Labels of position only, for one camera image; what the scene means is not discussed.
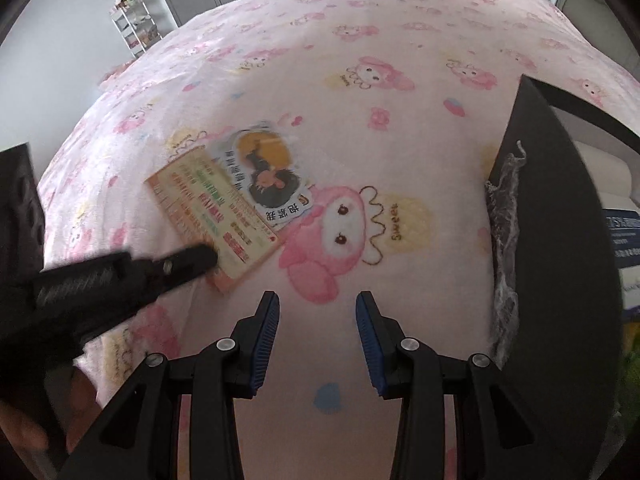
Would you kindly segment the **person's hand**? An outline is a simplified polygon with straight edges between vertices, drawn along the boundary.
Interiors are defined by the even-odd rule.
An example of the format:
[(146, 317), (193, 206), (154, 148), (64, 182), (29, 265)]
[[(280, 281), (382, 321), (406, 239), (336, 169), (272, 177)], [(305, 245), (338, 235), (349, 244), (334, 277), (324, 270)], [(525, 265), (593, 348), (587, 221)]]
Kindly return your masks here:
[[(102, 412), (96, 396), (96, 386), (79, 367), (70, 373), (65, 402), (68, 414), (64, 426), (66, 451), (71, 453)], [(34, 408), (25, 410), (14, 402), (1, 401), (1, 431), (17, 457), (32, 466), (32, 456), (49, 449), (49, 430), (43, 426), (45, 418), (38, 417)]]

